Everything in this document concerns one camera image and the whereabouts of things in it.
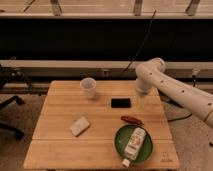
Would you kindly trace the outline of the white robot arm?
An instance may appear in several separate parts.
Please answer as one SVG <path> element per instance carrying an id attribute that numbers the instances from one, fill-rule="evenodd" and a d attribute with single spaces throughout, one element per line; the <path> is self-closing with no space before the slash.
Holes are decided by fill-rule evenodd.
<path id="1" fill-rule="evenodd" d="M 138 64 L 135 68 L 136 90 L 148 94 L 154 86 L 213 128 L 213 95 L 165 75 L 165 69 L 161 58 Z"/>

